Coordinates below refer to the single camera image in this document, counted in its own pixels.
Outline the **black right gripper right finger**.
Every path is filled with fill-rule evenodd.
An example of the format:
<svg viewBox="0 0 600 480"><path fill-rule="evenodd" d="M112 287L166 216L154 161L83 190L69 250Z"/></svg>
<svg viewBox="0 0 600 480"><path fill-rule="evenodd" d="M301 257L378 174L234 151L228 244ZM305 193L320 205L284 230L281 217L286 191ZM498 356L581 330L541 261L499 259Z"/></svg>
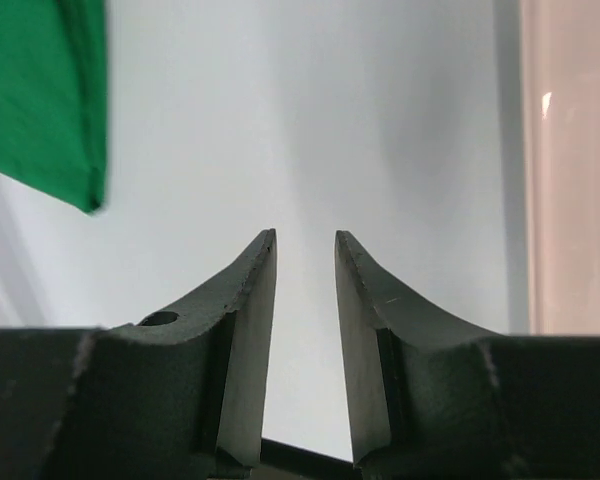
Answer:
<svg viewBox="0 0 600 480"><path fill-rule="evenodd" d="M349 232L335 274L366 479L600 479L600 337L501 335L385 270Z"/></svg>

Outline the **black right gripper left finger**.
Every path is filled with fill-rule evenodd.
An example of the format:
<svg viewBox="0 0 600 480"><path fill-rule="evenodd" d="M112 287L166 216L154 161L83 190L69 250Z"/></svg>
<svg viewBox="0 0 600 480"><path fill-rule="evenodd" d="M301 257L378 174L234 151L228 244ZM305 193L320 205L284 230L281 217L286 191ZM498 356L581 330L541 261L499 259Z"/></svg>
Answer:
<svg viewBox="0 0 600 480"><path fill-rule="evenodd" d="M138 324L0 329L0 479L245 479L258 464L276 233Z"/></svg>

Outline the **green t shirt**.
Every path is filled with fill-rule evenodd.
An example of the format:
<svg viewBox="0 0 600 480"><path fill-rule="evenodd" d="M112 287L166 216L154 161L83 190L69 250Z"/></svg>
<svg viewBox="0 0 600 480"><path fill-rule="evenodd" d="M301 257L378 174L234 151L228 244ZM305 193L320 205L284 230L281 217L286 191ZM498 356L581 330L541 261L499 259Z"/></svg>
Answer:
<svg viewBox="0 0 600 480"><path fill-rule="evenodd" d="M107 5L0 0L0 173L90 214L105 201Z"/></svg>

